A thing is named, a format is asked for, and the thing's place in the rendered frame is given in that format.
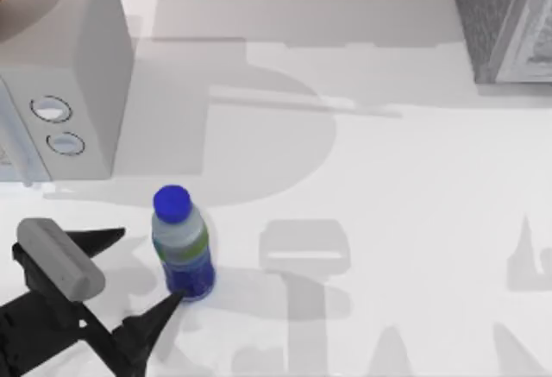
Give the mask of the grey cabinet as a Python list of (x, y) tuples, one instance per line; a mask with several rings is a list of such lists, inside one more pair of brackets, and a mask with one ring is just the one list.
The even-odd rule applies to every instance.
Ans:
[(552, 0), (455, 0), (478, 84), (552, 85)]

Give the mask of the pale grey rounded box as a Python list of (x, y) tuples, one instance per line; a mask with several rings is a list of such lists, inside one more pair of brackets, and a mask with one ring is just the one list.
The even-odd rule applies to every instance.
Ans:
[(68, 300), (85, 302), (104, 290), (104, 273), (53, 219), (21, 220), (16, 238)]

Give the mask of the pale microwave oven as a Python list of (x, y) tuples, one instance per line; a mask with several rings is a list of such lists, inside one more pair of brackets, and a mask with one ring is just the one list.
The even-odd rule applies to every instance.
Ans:
[[(0, 0), (0, 182), (109, 178), (134, 60), (122, 0)], [(72, 117), (42, 121), (29, 103), (43, 96)], [(46, 137), (62, 132), (85, 151), (53, 152)]]

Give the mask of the blue capped plastic bottle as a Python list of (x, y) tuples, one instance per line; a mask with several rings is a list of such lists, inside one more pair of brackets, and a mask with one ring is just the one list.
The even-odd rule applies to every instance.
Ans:
[(216, 283), (210, 234), (183, 186), (164, 185), (154, 194), (151, 227), (167, 289), (187, 302), (205, 298)]

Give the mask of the small round microwave knob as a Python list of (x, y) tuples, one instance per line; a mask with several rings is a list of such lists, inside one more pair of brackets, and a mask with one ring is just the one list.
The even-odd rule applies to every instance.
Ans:
[(46, 143), (53, 152), (60, 155), (77, 156), (85, 151), (85, 141), (72, 132), (48, 135)]

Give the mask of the large round microwave knob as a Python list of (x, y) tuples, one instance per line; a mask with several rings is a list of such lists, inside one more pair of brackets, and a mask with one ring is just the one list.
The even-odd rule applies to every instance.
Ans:
[(29, 103), (32, 112), (47, 123), (63, 123), (72, 117), (71, 106), (55, 96), (43, 96)]

